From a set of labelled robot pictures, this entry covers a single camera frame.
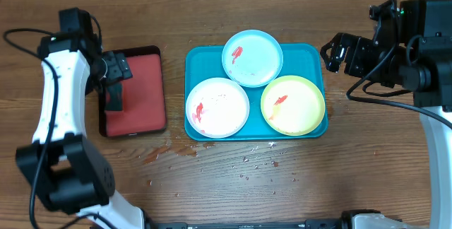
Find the black-handled scrub brush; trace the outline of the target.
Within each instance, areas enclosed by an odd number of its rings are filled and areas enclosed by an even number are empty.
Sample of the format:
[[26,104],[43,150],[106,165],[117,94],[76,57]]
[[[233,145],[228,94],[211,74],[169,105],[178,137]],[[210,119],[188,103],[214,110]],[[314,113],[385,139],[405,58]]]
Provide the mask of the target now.
[[107,86],[105,91],[105,110],[119,112],[123,110],[123,88],[121,83]]

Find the white plate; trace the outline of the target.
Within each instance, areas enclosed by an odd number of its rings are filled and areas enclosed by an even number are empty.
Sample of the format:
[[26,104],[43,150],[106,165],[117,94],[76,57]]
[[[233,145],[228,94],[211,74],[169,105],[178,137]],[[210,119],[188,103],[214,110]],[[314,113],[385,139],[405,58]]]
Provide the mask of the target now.
[[222,139],[236,134],[246,123],[250,103],[244,89],[228,78],[209,78],[188,94],[185,113],[199,134]]

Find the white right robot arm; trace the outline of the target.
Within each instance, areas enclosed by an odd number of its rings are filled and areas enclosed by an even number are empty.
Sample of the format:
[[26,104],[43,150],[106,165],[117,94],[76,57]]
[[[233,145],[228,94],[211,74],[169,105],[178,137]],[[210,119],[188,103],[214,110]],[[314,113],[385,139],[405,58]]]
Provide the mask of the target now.
[[359,80],[349,100],[419,113],[427,139],[430,228],[451,227],[451,0],[388,0],[369,7],[373,38],[337,33],[320,50],[331,72]]

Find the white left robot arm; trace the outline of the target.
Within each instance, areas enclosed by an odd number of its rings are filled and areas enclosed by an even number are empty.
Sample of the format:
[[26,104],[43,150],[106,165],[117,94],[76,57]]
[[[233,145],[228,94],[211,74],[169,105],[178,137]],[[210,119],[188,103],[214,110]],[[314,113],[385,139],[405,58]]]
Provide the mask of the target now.
[[60,31],[45,31],[34,57],[42,62],[44,89],[37,129],[18,148],[16,164],[30,183],[29,216],[35,202],[48,211],[87,218],[99,228],[154,228],[143,209],[117,191],[111,165],[87,139],[85,96],[132,77],[126,57],[102,51],[100,25],[79,8],[59,12]]

